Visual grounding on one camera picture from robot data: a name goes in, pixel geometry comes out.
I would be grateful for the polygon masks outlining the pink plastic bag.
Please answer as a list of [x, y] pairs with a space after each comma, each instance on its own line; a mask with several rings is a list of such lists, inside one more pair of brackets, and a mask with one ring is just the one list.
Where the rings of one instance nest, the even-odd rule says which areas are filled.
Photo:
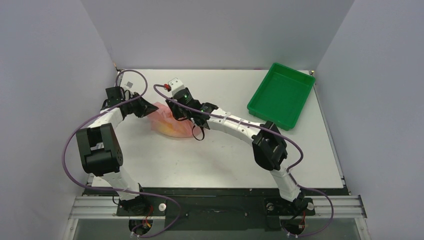
[[200, 128], [196, 126], [193, 129], [194, 124], [190, 120], [175, 120], [167, 105], [160, 102], [153, 105], [158, 107], [158, 110], [147, 116], [151, 130], [173, 138], [202, 137]]

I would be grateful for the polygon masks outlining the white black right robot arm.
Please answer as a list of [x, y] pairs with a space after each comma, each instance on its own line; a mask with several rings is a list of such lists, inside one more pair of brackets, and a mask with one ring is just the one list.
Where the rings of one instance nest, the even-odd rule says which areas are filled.
[[205, 130], [219, 131], [247, 143], [252, 147], [256, 164], [272, 175], [282, 198], [283, 209], [294, 214], [302, 207], [299, 197], [301, 189], [283, 164], [288, 157], [286, 140], [273, 122], [251, 122], [212, 103], [200, 103], [184, 86], [172, 87], [168, 83], [163, 87], [172, 94], [165, 101], [176, 120], [189, 120], [202, 133]]

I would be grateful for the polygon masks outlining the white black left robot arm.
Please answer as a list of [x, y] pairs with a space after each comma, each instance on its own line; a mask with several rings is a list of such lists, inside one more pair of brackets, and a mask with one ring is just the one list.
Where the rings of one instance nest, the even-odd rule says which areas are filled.
[[89, 126], [75, 134], [83, 170], [106, 181], [118, 192], [121, 201], [130, 201], [129, 208], [136, 215], [149, 209], [149, 201], [140, 195], [141, 185], [124, 169], [124, 156], [115, 129], [128, 116], [146, 117], [159, 108], [146, 101], [137, 92], [119, 86], [105, 90], [107, 98], [101, 115]]

